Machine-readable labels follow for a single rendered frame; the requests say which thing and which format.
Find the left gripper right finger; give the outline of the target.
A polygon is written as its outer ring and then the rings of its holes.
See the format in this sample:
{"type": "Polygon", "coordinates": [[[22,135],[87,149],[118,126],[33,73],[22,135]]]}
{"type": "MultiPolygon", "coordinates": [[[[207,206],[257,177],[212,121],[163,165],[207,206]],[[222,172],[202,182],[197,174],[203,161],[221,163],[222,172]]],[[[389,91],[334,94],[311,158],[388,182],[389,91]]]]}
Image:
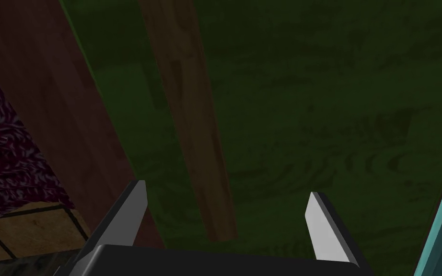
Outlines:
{"type": "Polygon", "coordinates": [[[359,250],[324,194],[310,193],[304,217],[317,260],[359,265],[359,250]]]}

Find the brown wooden drawer cabinet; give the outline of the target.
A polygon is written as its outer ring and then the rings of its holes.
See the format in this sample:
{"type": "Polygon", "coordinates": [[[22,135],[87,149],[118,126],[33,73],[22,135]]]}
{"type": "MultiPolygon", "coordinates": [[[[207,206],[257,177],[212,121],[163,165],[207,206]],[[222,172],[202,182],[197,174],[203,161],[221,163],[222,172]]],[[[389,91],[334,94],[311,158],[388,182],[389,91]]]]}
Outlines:
{"type": "Polygon", "coordinates": [[[59,0],[0,0],[0,87],[95,230],[134,174],[59,0]]]}

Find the purple woven basket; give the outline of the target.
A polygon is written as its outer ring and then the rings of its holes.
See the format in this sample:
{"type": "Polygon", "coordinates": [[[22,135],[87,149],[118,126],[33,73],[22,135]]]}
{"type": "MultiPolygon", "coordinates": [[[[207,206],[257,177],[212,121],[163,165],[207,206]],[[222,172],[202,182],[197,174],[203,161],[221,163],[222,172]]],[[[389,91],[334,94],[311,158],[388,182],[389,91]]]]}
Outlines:
{"type": "Polygon", "coordinates": [[[75,208],[0,89],[0,217],[32,202],[75,208]]]}

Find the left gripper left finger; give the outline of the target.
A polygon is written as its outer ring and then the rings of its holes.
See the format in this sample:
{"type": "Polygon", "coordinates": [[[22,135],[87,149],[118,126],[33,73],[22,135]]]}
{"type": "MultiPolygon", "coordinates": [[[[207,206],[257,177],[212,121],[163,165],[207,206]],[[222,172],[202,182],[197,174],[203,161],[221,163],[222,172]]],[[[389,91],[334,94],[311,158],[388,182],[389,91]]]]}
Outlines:
{"type": "Polygon", "coordinates": [[[144,180],[129,183],[84,245],[92,251],[99,245],[131,246],[148,206],[144,180]]]}

